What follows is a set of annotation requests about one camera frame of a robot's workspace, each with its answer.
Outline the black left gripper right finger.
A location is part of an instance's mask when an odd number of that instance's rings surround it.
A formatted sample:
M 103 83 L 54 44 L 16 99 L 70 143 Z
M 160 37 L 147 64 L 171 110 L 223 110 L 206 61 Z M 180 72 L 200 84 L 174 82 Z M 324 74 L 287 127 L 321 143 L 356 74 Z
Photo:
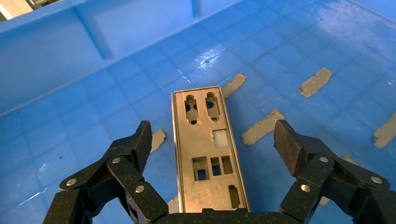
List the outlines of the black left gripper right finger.
M 284 119 L 275 124 L 274 146 L 296 179 L 281 213 L 306 224 L 326 197 L 355 224 L 395 223 L 396 193 L 386 178 L 338 157 L 320 139 L 298 134 Z

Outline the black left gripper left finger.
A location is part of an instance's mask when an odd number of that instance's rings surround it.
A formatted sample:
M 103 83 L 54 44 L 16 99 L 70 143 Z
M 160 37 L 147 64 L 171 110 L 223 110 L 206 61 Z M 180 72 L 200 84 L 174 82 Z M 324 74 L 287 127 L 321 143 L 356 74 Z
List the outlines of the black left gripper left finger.
M 154 224 L 168 215 L 167 203 L 143 177 L 151 144 L 149 121 L 142 121 L 133 135 L 113 141 L 99 160 L 59 184 L 43 223 L 91 224 L 113 199 L 135 224 Z

